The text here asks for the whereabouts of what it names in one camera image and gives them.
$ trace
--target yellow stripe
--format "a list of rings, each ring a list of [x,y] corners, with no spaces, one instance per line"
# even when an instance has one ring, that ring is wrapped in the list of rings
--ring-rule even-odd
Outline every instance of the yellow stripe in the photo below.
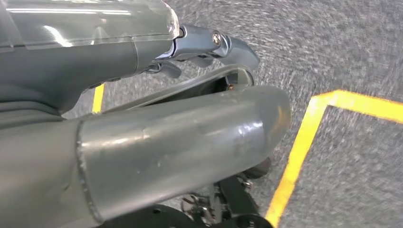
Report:
[[[329,105],[403,124],[403,103],[336,90]]]
[[[266,219],[275,228],[278,227],[281,215],[291,197],[304,159],[328,105],[403,124],[403,103],[342,90],[313,96],[295,138],[288,164],[266,214]]]
[[[104,96],[104,84],[95,88],[94,102],[92,104],[92,112],[99,113],[102,110],[102,99]]]

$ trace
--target black metal bracket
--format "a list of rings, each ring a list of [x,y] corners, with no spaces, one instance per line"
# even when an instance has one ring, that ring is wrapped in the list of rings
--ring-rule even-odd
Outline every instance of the black metal bracket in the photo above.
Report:
[[[108,221],[99,228],[273,228],[259,215],[248,187],[247,179],[232,176],[212,185],[209,196],[184,196],[183,212],[153,205]]]

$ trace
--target gray bodywork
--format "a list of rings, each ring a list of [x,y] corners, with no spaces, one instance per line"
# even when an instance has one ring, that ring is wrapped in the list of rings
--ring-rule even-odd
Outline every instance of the gray bodywork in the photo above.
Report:
[[[107,1],[98,2],[92,12],[112,12]],[[128,2],[147,6],[134,0],[113,7]],[[152,1],[149,9],[165,7],[157,3]],[[284,135],[290,121],[288,96],[274,87],[252,86],[249,68],[259,60],[244,42],[219,34],[220,43],[189,49],[191,43],[183,41],[192,34],[212,42],[211,35],[217,32],[182,26],[182,36],[174,40],[168,39],[169,32],[165,37],[156,34],[158,38],[130,33],[111,37],[104,32],[89,37],[67,30],[75,35],[65,39],[72,45],[63,46],[54,34],[54,39],[32,42],[28,38],[44,30],[15,23],[13,13],[28,11],[25,20],[31,19],[27,24],[33,29],[52,19],[49,15],[55,11],[64,14],[61,6],[83,10],[78,2],[65,4],[48,0],[0,4],[0,33],[8,36],[2,37],[0,53],[1,227],[96,227],[247,170],[267,159]],[[41,7],[51,13],[38,13]],[[161,17],[165,11],[157,12],[146,22],[156,24],[156,29],[166,26]],[[117,15],[109,14],[111,21],[117,20],[109,29],[122,28],[119,17],[129,16]],[[66,18],[64,22],[63,28],[93,23],[69,24]],[[108,29],[98,26],[91,32],[100,31]],[[151,71],[167,60],[199,58],[196,62],[208,63],[213,57],[248,67],[229,65],[109,113],[74,120],[60,116],[85,89],[102,82]],[[208,90],[222,79],[225,89]]]

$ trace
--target clear plastic lens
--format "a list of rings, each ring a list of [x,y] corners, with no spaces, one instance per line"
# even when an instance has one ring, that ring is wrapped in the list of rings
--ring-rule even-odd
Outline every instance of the clear plastic lens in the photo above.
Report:
[[[12,45],[29,49],[173,40],[180,31],[162,0],[8,0],[7,12],[22,38]]]
[[[165,5],[171,12],[171,20],[168,23],[168,30],[172,33],[173,38],[177,38],[180,33],[178,15],[176,15],[175,11],[168,4],[165,3]]]

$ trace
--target hex bolt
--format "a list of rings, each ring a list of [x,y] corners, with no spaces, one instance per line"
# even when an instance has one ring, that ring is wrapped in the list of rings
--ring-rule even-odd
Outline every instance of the hex bolt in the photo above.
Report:
[[[220,46],[222,43],[221,34],[217,31],[213,32],[213,43],[217,46]]]

